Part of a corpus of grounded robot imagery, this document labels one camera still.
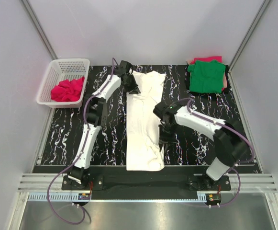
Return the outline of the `white printed t-shirt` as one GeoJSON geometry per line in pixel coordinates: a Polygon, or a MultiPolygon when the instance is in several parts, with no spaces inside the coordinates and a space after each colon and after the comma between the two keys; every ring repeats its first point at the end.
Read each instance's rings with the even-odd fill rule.
{"type": "Polygon", "coordinates": [[[126,96],[126,170],[160,171],[164,151],[159,147],[160,119],[153,113],[161,102],[166,74],[133,72],[139,94],[126,96]]]}

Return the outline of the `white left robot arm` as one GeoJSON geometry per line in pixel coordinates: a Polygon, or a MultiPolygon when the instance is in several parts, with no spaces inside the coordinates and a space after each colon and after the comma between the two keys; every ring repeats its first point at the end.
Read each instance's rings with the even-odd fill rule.
{"type": "Polygon", "coordinates": [[[107,102],[112,94],[123,87],[128,94],[139,94],[139,86],[133,76],[133,66],[122,60],[119,65],[112,66],[111,74],[94,93],[89,95],[83,111],[83,132],[77,154],[67,174],[68,179],[78,184],[87,184],[89,168],[96,137],[105,125],[108,116],[107,102]]]}

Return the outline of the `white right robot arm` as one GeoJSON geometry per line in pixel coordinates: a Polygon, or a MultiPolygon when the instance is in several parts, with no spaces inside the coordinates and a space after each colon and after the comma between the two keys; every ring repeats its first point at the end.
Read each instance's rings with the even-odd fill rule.
{"type": "Polygon", "coordinates": [[[190,109],[191,99],[182,99],[166,105],[159,102],[153,113],[160,119],[159,147],[164,149],[175,142],[178,126],[195,130],[214,142],[215,158],[207,168],[204,179],[216,182],[229,172],[247,152],[251,159],[255,151],[250,141],[236,129],[235,122],[213,118],[190,109]]]}

